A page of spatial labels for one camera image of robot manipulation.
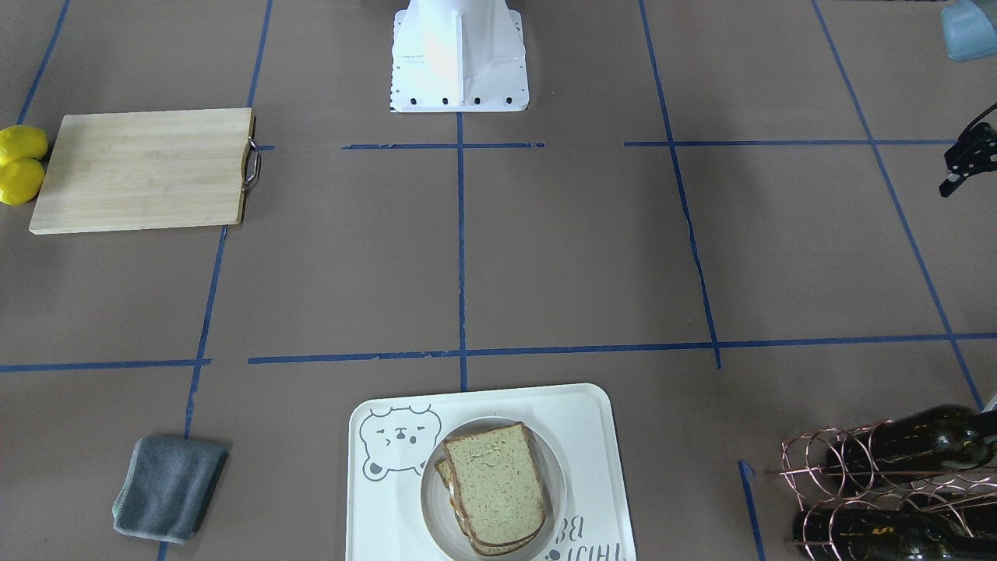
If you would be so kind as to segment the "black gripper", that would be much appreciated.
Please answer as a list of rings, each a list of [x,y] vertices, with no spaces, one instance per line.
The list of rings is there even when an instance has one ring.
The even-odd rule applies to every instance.
[[[951,196],[966,178],[996,169],[996,132],[989,123],[977,123],[962,131],[944,153],[948,175],[938,185],[939,195]]]

